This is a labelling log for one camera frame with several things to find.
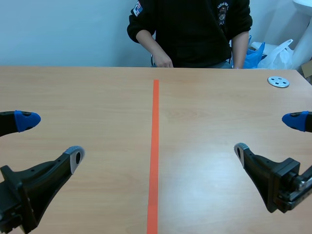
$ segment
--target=red tape stripe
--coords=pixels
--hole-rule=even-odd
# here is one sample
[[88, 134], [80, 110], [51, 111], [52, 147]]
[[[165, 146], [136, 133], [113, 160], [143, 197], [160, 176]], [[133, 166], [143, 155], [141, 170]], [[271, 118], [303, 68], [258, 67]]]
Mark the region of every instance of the red tape stripe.
[[158, 233], [159, 80], [154, 80], [147, 234]]

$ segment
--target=sweatshirt sleeve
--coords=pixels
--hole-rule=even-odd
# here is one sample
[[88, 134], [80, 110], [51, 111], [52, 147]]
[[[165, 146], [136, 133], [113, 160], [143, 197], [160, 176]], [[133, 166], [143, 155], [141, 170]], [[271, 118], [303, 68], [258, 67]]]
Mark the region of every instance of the sweatshirt sleeve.
[[229, 11], [228, 18], [228, 37], [234, 38], [240, 33], [248, 32], [253, 25], [253, 19], [250, 16], [249, 0], [235, 0], [234, 5]]
[[129, 37], [138, 43], [136, 36], [141, 30], [147, 30], [152, 35], [156, 30], [156, 0], [138, 0], [129, 16], [127, 32]]

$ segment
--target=light blue wall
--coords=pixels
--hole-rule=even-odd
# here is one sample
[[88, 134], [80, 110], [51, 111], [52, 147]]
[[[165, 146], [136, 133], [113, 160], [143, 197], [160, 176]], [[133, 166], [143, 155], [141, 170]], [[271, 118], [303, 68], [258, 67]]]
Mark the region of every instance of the light blue wall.
[[0, 65], [149, 66], [126, 32], [136, 0], [0, 0]]

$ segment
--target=hand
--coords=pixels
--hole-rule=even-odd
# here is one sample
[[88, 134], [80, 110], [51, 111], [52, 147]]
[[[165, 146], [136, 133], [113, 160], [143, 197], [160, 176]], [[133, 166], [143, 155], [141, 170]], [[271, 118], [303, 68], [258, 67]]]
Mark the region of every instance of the hand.
[[171, 58], [164, 51], [153, 54], [153, 57], [157, 67], [174, 67]]

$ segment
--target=black hoodie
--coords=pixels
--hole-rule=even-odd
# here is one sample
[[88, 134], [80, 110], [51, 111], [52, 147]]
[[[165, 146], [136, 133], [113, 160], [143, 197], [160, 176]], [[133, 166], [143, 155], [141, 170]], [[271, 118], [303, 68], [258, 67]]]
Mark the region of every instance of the black hoodie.
[[253, 23], [249, 0], [139, 0], [129, 20], [135, 42], [139, 31], [156, 31], [174, 67], [208, 67], [229, 59], [229, 41]]

